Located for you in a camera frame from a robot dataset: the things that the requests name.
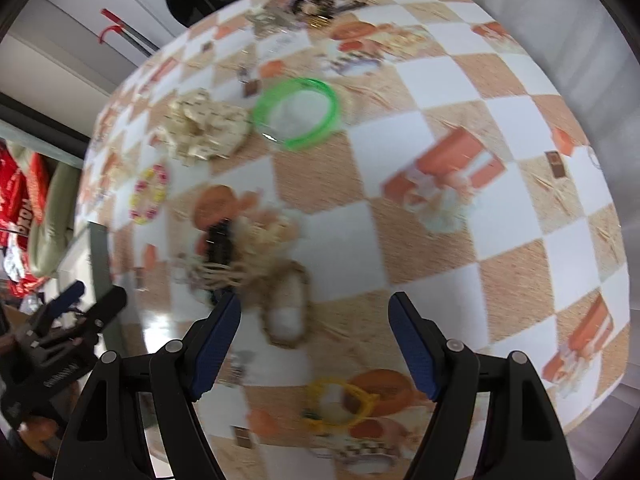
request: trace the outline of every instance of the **green bracelet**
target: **green bracelet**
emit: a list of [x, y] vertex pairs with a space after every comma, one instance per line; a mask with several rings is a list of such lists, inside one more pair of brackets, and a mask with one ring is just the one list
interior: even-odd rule
[[[313, 91], [322, 94], [329, 101], [329, 109], [320, 123], [313, 129], [292, 139], [278, 139], [278, 133], [270, 127], [271, 113], [284, 99], [300, 91]], [[340, 103], [334, 90], [317, 79], [292, 78], [267, 90], [258, 99], [252, 113], [256, 130], [269, 140], [277, 142], [286, 150], [302, 150], [327, 138], [337, 129], [340, 120]]]

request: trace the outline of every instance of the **red clip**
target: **red clip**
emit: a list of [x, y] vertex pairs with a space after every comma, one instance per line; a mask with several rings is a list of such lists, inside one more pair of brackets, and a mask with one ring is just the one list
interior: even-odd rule
[[104, 43], [104, 37], [107, 34], [107, 32], [109, 32], [110, 30], [113, 30], [114, 32], [117, 32], [118, 34], [122, 34], [123, 28], [122, 28], [122, 25], [111, 25], [111, 27], [105, 28], [100, 33], [100, 36], [98, 36], [98, 43], [100, 43], [100, 44]]

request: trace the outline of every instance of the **gray floor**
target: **gray floor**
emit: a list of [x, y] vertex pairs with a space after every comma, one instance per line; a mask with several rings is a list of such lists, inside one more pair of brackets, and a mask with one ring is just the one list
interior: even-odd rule
[[592, 480], [640, 409], [640, 311], [631, 311], [629, 364], [620, 385], [567, 436], [577, 480]]

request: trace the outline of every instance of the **orange and white checkered pattern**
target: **orange and white checkered pattern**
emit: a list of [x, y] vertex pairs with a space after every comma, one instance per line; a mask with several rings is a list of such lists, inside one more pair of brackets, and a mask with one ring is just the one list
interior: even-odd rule
[[[325, 376], [346, 380], [372, 368], [406, 373], [385, 319], [386, 302], [396, 290], [407, 292], [447, 337], [497, 356], [522, 350], [539, 372], [601, 294], [613, 321], [604, 348], [570, 394], [560, 395], [545, 381], [562, 425], [574, 427], [625, 371], [629, 283], [604, 176], [555, 87], [513, 39], [481, 27], [494, 20], [472, 0], [372, 0], [375, 6], [339, 16], [332, 27], [349, 21], [419, 26], [433, 40], [417, 57], [386, 60], [378, 70], [350, 76], [319, 72], [315, 53], [330, 41], [331, 28], [257, 40], [251, 28], [237, 26], [245, 12], [265, 1], [242, 0], [202, 20], [132, 74], [98, 117], [100, 135], [85, 162], [77, 224], [98, 221], [110, 228], [112, 272], [129, 290], [122, 322], [130, 350], [155, 351], [209, 313], [186, 285], [172, 279], [170, 259], [182, 250], [175, 240], [195, 240], [198, 234], [176, 212], [178, 205], [188, 208], [211, 184], [238, 194], [261, 190], [266, 202], [305, 214], [305, 237], [292, 257], [311, 275], [316, 326], [301, 347], [277, 348], [262, 332], [257, 309], [243, 305], [232, 343], [233, 351], [253, 356], [243, 384], [216, 384], [197, 404], [229, 478], [356, 476], [339, 460], [309, 452], [314, 443], [301, 417], [305, 385]], [[171, 56], [177, 65], [141, 91]], [[259, 67], [274, 59], [303, 76], [374, 92], [362, 94], [353, 114], [345, 110], [342, 132], [302, 152], [278, 151], [251, 136], [231, 159], [187, 168], [150, 144], [171, 100], [191, 89], [251, 107], [256, 98], [242, 97], [233, 67], [240, 60]], [[482, 190], [462, 230], [433, 234], [384, 198], [381, 186], [446, 136], [448, 124], [481, 139], [505, 169]], [[571, 156], [562, 156], [562, 179], [545, 156], [558, 150], [554, 128], [575, 145]], [[122, 158], [120, 171], [96, 200], [111, 153]], [[152, 222], [136, 225], [128, 214], [136, 175], [161, 160], [170, 179], [168, 200]], [[134, 290], [135, 269], [144, 266], [149, 244], [156, 247], [157, 263], [145, 279], [153, 286]], [[326, 326], [350, 337], [336, 342]], [[248, 428], [251, 414], [264, 411], [280, 431], [254, 434], [252, 449], [236, 446], [234, 428]], [[470, 450], [479, 446], [482, 424], [472, 430]], [[408, 463], [401, 458], [380, 478], [402, 478]], [[471, 473], [465, 466], [459, 476]]]

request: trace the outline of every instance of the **table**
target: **table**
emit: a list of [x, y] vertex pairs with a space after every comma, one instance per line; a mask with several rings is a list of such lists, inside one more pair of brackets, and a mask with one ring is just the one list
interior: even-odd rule
[[[234, 203], [297, 212], [302, 235], [288, 256], [308, 275], [312, 303], [308, 333], [282, 348], [263, 330], [264, 301], [242, 297], [230, 354], [196, 405], [229, 478], [402, 478], [433, 404], [415, 391], [388, 328], [398, 290], [475, 351], [526, 352], [570, 431], [625, 371], [628, 272], [598, 160], [557, 90], [472, 0], [368, 0], [327, 28], [254, 27], [253, 9], [268, 1], [241, 0], [191, 27], [98, 117], [76, 227], [109, 228], [113, 279], [130, 295], [130, 352], [155, 351], [210, 312], [176, 261], [202, 238], [194, 210], [226, 186], [216, 189]], [[298, 152], [252, 134], [231, 158], [189, 167], [154, 145], [185, 92], [252, 107], [241, 66], [263, 88], [286, 76], [324, 80], [344, 127]], [[130, 197], [155, 164], [168, 196], [137, 224]], [[340, 384], [382, 400], [347, 431], [318, 437], [303, 412], [320, 379], [338, 384], [322, 399], [336, 412]], [[486, 407], [479, 396], [459, 478], [473, 473]], [[375, 459], [360, 460], [362, 448]]]

